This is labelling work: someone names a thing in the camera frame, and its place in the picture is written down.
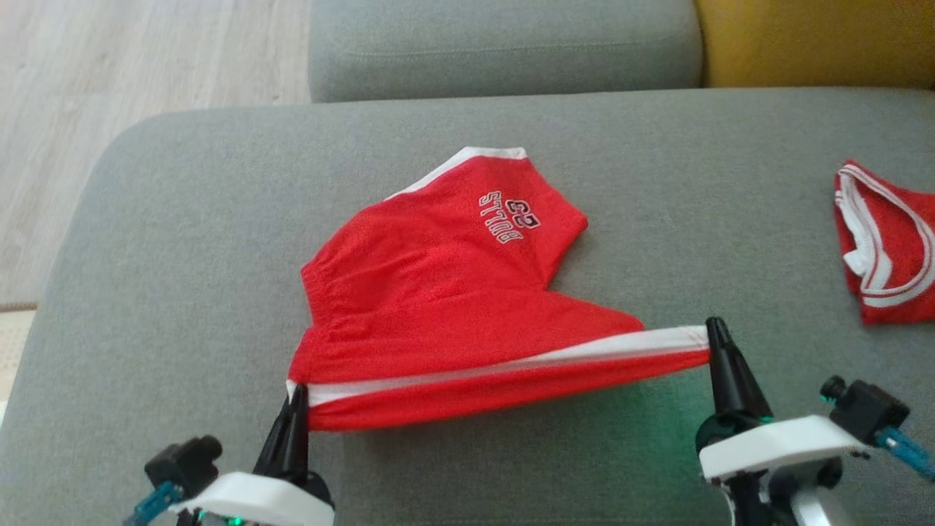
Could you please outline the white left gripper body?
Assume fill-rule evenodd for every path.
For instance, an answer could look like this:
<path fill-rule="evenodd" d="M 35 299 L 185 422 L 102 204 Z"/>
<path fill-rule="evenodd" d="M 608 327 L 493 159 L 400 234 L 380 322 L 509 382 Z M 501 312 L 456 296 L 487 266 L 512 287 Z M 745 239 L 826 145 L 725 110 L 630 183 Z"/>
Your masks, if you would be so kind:
<path fill-rule="evenodd" d="M 334 507 L 283 479 L 231 472 L 219 476 L 194 498 L 168 506 L 180 515 L 207 515 L 266 525 L 333 525 Z"/>

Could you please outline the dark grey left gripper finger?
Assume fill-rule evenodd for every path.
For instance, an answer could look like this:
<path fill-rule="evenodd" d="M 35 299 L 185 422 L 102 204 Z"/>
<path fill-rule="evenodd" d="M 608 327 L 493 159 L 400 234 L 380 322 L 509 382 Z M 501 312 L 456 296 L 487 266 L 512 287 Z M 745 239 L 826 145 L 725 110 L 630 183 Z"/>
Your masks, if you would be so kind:
<path fill-rule="evenodd" d="M 324 480 L 308 468 L 308 391 L 296 385 L 291 397 L 291 483 L 324 487 Z"/>
<path fill-rule="evenodd" d="M 291 457 L 296 401 L 295 395 L 285 397 L 280 413 L 274 420 L 253 467 L 254 475 L 273 477 L 289 483 L 297 482 Z"/>

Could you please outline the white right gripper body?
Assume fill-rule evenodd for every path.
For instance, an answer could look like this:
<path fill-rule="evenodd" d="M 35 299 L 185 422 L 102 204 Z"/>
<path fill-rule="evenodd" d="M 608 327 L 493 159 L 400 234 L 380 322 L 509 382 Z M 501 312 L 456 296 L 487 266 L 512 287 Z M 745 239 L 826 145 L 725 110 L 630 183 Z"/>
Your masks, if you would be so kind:
<path fill-rule="evenodd" d="M 856 524 L 833 489 L 844 458 L 869 448 L 828 417 L 711 416 L 695 449 L 703 479 L 727 500 L 731 525 Z"/>

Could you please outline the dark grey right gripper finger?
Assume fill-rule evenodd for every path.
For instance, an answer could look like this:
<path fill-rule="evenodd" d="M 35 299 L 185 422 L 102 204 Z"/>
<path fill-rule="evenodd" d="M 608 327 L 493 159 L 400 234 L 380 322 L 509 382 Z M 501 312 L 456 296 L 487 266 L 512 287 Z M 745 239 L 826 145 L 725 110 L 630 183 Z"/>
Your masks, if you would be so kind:
<path fill-rule="evenodd" d="M 774 412 L 769 406 L 762 389 L 747 364 L 744 354 L 737 343 L 733 354 L 733 375 L 735 383 L 734 410 L 718 416 L 743 416 L 756 422 L 771 422 Z"/>
<path fill-rule="evenodd" d="M 709 317 L 705 324 L 710 346 L 710 377 L 714 413 L 724 415 L 734 410 L 733 354 L 736 346 L 727 323 L 721 317 Z"/>

